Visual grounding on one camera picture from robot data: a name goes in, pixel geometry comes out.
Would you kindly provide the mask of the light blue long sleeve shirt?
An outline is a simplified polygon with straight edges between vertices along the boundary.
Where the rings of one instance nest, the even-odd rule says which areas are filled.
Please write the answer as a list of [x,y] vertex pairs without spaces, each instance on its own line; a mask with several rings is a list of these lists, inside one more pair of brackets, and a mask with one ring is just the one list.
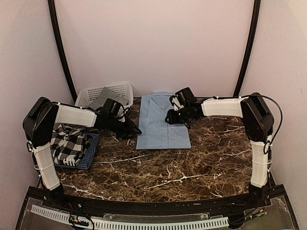
[[173,109],[170,92],[155,92],[141,97],[137,150],[190,149],[188,129],[165,122],[167,112]]

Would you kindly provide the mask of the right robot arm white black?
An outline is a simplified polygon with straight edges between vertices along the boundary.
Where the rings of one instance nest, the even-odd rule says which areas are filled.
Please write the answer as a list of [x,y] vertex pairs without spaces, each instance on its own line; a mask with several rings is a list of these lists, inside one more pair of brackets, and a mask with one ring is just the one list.
[[167,112],[165,122],[170,125],[183,124],[187,128],[193,120],[202,117],[238,117],[244,126],[252,148],[252,174],[249,194],[245,204],[255,208],[263,201],[263,194],[269,191],[272,144],[278,131],[273,130],[274,117],[265,100],[268,96],[258,92],[245,96],[196,98],[186,87],[169,98],[173,106]]

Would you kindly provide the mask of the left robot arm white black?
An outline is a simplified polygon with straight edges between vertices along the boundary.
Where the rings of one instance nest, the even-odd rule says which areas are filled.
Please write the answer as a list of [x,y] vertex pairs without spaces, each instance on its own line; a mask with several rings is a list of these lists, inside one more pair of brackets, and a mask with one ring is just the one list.
[[62,185],[55,166],[72,168],[82,163],[93,141],[91,129],[108,130],[121,139],[140,135],[142,132],[128,118],[128,111],[111,98],[96,109],[52,102],[45,97],[32,107],[23,120],[27,147],[43,186],[52,191],[48,199],[57,209],[65,208],[68,199],[58,191]]

